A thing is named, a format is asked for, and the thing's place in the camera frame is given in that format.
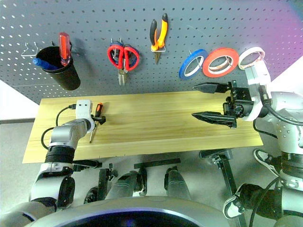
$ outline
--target wooden board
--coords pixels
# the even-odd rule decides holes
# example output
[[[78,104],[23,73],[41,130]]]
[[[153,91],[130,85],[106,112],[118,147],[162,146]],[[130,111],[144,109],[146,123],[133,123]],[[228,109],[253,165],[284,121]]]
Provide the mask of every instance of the wooden board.
[[[96,104],[102,102],[107,122],[98,126],[91,144],[90,134],[80,139],[75,160],[263,145],[252,122],[238,119],[238,128],[230,129],[191,116],[201,111],[222,113],[227,96],[188,91],[42,99],[23,163],[44,162],[47,150],[40,143],[41,134],[55,126],[61,109],[78,99],[90,99],[93,113]],[[75,110],[66,110],[60,115],[59,125],[73,119]],[[51,131],[45,135],[46,145],[50,135]]]

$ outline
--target white wall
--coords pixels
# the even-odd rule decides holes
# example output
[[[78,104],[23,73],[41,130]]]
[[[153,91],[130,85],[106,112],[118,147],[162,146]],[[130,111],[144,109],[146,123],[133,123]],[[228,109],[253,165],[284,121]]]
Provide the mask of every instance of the white wall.
[[[35,118],[39,105],[0,80],[0,120]]]
[[[303,96],[303,56],[271,82],[272,91],[295,92]]]

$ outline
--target gray floor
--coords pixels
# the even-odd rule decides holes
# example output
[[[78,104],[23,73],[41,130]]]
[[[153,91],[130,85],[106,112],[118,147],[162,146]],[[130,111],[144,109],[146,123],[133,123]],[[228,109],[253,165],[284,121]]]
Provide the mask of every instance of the gray floor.
[[[28,200],[31,185],[40,167],[40,164],[22,164],[32,126],[32,123],[0,124],[0,212]],[[270,128],[267,125],[263,125],[263,127],[267,130]],[[262,139],[265,145],[261,148],[278,156],[279,149],[275,139],[267,135],[262,135]],[[253,147],[233,149],[234,159],[230,161],[230,164],[238,186],[246,182],[258,184],[264,188],[275,176],[254,160],[253,149]],[[133,169],[134,163],[176,157],[181,159],[178,169],[188,185],[193,200],[221,210],[224,201],[228,198],[222,173],[210,159],[199,159],[198,151],[113,157],[100,161],[103,163],[103,167],[108,167],[109,163],[113,163],[114,169],[118,171],[119,175],[123,175]],[[170,166],[147,168],[147,195],[166,195],[163,187],[164,174]],[[78,206],[83,203],[87,191],[97,185],[98,169],[76,172],[73,174],[73,178],[76,182],[73,206]],[[250,215],[251,211],[245,212],[247,222]],[[230,221],[230,225],[234,226],[233,220]],[[255,217],[254,226],[270,227],[273,225],[273,220],[258,215]]]

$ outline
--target gray pegboard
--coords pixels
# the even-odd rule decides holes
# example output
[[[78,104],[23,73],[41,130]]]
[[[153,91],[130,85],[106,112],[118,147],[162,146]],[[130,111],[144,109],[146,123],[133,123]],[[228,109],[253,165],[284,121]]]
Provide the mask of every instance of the gray pegboard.
[[[169,16],[167,51],[155,65],[150,51],[152,19]],[[58,43],[67,32],[81,86],[65,91],[32,58],[21,57],[25,42],[39,49]],[[139,50],[141,62],[125,87],[107,59],[110,39],[122,38]],[[197,49],[231,47],[242,53],[260,46],[271,78],[303,55],[303,5],[300,0],[2,0],[0,1],[0,79],[36,103],[41,98],[191,90],[205,81],[236,79],[246,86],[244,71],[210,79],[202,73],[182,81],[178,71]]]

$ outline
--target pen holder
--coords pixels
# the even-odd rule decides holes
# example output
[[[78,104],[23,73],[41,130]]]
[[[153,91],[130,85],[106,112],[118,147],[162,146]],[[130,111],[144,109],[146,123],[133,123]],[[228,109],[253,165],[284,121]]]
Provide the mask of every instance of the pen holder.
[[[39,51],[36,57],[58,67],[57,70],[42,70],[50,74],[65,90],[75,90],[80,86],[81,81],[73,65],[73,59],[71,58],[68,65],[62,66],[58,46],[46,47]]]

